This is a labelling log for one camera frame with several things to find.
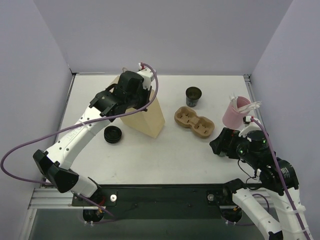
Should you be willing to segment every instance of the bolt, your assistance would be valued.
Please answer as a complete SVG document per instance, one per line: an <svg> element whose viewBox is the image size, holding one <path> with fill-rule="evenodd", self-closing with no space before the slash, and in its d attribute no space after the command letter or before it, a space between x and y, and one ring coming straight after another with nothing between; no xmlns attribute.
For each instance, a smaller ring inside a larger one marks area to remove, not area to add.
<svg viewBox="0 0 320 240"><path fill-rule="evenodd" d="M112 194L112 195L110 196L110 201L111 201L111 202L117 201L117 195Z"/></svg>
<svg viewBox="0 0 320 240"><path fill-rule="evenodd" d="M214 198L215 198L215 196L214 196L213 194L209 194L209 195L208 195L208 200L209 200L210 202L212 202L212 201L214 200Z"/></svg>

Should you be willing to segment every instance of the white table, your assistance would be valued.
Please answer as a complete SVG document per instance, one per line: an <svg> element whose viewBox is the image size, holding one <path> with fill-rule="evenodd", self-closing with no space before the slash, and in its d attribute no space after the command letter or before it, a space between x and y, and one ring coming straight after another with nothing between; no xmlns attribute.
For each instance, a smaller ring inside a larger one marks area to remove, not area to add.
<svg viewBox="0 0 320 240"><path fill-rule="evenodd" d="M104 90L116 75L76 75L67 103L62 128L73 125L96 93ZM165 126L156 139L136 131L116 119L112 125L122 130L116 145L104 140L103 130L82 150L71 169L94 179L98 184L221 184L248 176L237 160L213 154L209 142L224 127L222 117L229 96L249 98L243 76L160 75L158 100ZM215 124L208 139L196 137L190 129L178 126L174 114L186 105L185 91L196 86L202 97L193 109ZM253 169L241 165L249 174Z"/></svg>

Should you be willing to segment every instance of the pink container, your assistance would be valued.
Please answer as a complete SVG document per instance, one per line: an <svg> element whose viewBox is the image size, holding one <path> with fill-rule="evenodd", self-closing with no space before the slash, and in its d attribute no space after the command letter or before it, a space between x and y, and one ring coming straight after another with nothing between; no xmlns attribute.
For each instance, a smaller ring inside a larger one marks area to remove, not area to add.
<svg viewBox="0 0 320 240"><path fill-rule="evenodd" d="M236 105L238 108L241 108L245 105L250 104L251 102L243 96L238 96ZM228 108L225 111L225 114L222 118L223 124L230 129L238 129L243 123L243 118L247 116L249 112L239 113L231 105L231 102Z"/></svg>

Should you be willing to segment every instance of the brown paper bag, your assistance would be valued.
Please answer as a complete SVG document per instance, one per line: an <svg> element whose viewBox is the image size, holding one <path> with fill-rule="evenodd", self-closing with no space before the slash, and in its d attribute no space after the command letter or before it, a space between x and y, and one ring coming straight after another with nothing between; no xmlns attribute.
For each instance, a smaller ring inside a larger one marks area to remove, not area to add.
<svg viewBox="0 0 320 240"><path fill-rule="evenodd" d="M113 80L111 84L116 84L119 81L119 76ZM155 91L152 90L150 94L150 99L154 96ZM165 118L161 111L161 107L158 101L158 98L155 98L153 103L147 108L148 111L140 111L135 114L120 117L122 122L138 130L141 133L144 133L150 137L156 138L163 126L165 125ZM129 108L126 110L126 113L134 111L134 108Z"/></svg>

